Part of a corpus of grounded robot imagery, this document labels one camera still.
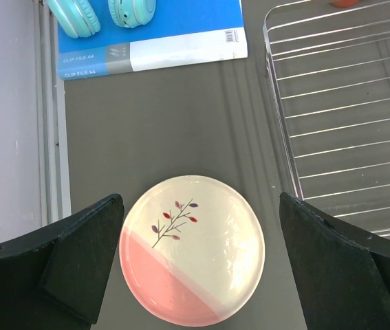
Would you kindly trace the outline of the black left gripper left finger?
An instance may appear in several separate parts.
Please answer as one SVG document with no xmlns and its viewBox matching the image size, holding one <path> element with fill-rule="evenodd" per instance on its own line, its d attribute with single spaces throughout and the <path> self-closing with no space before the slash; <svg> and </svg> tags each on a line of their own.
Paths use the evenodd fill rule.
<svg viewBox="0 0 390 330">
<path fill-rule="evenodd" d="M 0 329 L 96 324 L 123 219 L 122 197 L 114 193 L 0 243 Z"/>
</svg>

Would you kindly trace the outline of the pink and cream floral plate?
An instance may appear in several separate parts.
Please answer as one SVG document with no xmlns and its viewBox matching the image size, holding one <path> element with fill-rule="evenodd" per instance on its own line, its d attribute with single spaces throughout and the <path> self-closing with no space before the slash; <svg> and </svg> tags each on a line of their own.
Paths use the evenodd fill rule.
<svg viewBox="0 0 390 330">
<path fill-rule="evenodd" d="M 166 179 L 128 212 L 120 233 L 122 274 L 154 316 L 186 327 L 238 312 L 263 273 L 259 220 L 229 185 L 201 175 Z"/>
</svg>

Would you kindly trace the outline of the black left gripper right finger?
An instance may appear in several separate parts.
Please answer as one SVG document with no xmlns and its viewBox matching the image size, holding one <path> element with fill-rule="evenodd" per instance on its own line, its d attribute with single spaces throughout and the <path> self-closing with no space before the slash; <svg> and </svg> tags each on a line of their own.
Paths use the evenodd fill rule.
<svg viewBox="0 0 390 330">
<path fill-rule="evenodd" d="M 390 240 L 286 192 L 279 217 L 308 329 L 390 329 Z"/>
</svg>

